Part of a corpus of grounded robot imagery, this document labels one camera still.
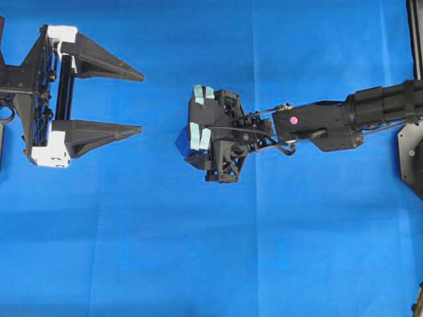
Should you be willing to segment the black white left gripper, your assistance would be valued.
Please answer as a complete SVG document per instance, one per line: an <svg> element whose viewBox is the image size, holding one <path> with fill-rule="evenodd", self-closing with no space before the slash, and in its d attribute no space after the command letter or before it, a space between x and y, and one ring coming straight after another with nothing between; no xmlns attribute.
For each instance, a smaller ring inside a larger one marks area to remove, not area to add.
<svg viewBox="0 0 423 317"><path fill-rule="evenodd" d="M118 59L75 26L40 28L37 41L20 65L1 58L1 109L11 115L4 125L19 117L25 142L24 155L32 164L67 168L72 159L103 145L141 133L141 126L84 120L53 120L50 85L57 78L58 63L71 56L75 76L144 81L144 74Z"/></svg>

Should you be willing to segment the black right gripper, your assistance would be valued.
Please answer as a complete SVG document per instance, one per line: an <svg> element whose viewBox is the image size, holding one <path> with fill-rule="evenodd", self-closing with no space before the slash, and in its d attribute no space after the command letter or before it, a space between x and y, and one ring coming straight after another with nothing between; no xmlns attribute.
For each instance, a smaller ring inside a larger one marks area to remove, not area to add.
<svg viewBox="0 0 423 317"><path fill-rule="evenodd" d="M208 154L190 155L184 161L199 170L207 170L208 182L238 182L248 154L274 144L274 128L269 119L259 114L245 114L238 94L220 91L225 104L230 100L234 104L237 100L235 117L229 128L231 138L212 141Z"/></svg>

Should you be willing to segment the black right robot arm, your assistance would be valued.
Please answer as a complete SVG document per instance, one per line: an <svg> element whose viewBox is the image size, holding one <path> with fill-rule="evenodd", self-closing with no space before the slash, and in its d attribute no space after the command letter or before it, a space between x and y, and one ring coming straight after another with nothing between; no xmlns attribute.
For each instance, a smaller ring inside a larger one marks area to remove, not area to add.
<svg viewBox="0 0 423 317"><path fill-rule="evenodd" d="M246 158L264 149L292 156L296 144L309 140L323 152L355 149L365 131L390 123L422 122L422 81L375 87L343 101L302 106L285 103L245 113L241 97L229 90L196 85L188 102L188 123L175 145L185 162L206 171L206 181L238 182Z"/></svg>

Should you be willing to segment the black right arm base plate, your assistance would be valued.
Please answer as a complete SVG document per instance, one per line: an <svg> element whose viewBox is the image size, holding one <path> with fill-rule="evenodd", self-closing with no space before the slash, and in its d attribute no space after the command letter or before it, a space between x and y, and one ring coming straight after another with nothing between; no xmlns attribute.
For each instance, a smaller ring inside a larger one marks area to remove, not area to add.
<svg viewBox="0 0 423 317"><path fill-rule="evenodd" d="M422 199L422 122L406 124L397 134L402 181Z"/></svg>

